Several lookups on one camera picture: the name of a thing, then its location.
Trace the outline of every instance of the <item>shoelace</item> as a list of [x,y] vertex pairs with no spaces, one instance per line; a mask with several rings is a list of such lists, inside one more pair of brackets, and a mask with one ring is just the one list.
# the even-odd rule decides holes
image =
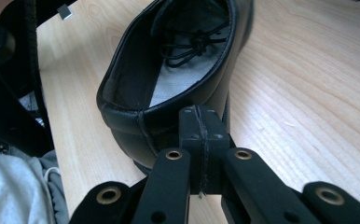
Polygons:
[[[228,26],[227,21],[208,32],[203,32],[201,30],[195,33],[174,31],[174,30],[167,31],[172,35],[189,36],[189,45],[164,44],[160,47],[159,53],[164,59],[166,59],[166,64],[169,67],[171,68],[180,67],[181,65],[188,63],[195,56],[201,56],[206,51],[207,46],[216,43],[225,42],[227,40],[226,38],[211,39],[210,36],[215,33],[218,33],[221,29],[225,28],[226,26]],[[177,55],[171,55],[174,49],[189,49],[189,50],[183,53],[179,53]],[[178,63],[171,63],[171,61],[178,61],[181,59],[183,60]]]

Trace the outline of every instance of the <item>gray fabric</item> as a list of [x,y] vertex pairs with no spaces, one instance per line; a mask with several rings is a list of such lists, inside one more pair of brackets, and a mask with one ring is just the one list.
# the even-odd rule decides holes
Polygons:
[[57,167],[54,151],[29,160],[0,155],[0,223],[68,223]]
[[66,201],[64,199],[61,176],[55,172],[46,173],[51,167],[58,167],[55,151],[52,150],[40,158],[45,176],[48,177],[48,189],[51,195],[52,207],[54,209],[55,220],[58,224],[69,223],[69,214]]

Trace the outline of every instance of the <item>light wood grain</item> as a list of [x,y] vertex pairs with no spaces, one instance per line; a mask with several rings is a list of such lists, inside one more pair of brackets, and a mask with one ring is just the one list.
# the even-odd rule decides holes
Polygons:
[[[71,5],[38,30],[39,62],[70,214],[104,181],[143,175],[95,103],[114,50],[147,0]],[[360,200],[360,2],[258,0],[230,83],[231,135],[288,186],[338,185]],[[190,223],[224,223],[219,198],[191,198]]]

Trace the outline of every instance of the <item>shoe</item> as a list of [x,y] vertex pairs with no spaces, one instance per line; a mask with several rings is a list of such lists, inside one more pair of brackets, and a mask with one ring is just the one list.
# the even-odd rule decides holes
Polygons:
[[208,105],[225,117],[233,66],[252,27],[253,0],[156,0],[121,38],[97,93],[118,145],[151,169],[178,147],[178,112]]

